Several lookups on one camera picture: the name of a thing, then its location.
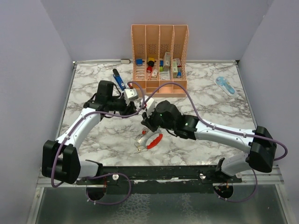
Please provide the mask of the red handled key organizer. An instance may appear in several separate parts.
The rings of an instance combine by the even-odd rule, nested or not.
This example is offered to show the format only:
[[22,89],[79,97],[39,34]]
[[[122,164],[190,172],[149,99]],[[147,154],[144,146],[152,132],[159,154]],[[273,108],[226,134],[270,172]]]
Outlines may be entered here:
[[[148,143],[151,137],[157,135],[157,137]],[[163,138],[162,133],[152,133],[152,132],[147,132],[146,134],[140,134],[136,137],[135,140],[135,147],[138,152],[141,152],[143,150],[149,150],[155,147]]]

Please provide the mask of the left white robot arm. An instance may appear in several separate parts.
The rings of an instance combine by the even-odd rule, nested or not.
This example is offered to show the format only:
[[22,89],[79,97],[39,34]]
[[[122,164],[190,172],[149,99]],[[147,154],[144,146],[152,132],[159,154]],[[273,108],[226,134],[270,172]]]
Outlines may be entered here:
[[137,114],[134,100],[136,89],[125,89],[113,95],[116,84],[101,80],[97,92],[84,103],[76,121],[56,140],[48,140],[43,146],[42,175],[51,179],[56,188],[60,184],[73,184],[78,178],[87,178],[98,184],[103,180],[101,165],[94,161],[79,159],[78,150],[90,131],[107,117],[128,118]]

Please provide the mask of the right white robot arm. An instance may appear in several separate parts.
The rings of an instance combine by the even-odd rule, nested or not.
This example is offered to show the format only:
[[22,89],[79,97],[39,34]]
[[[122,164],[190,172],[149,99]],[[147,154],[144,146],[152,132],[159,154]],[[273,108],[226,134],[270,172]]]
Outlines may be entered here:
[[214,172],[219,182],[226,182],[235,174],[249,169],[263,173],[272,171],[277,145],[263,126],[250,130],[218,125],[182,114],[167,100],[143,112],[141,124],[152,132],[162,128],[173,131],[182,139],[207,140],[241,150],[238,155],[220,159]]

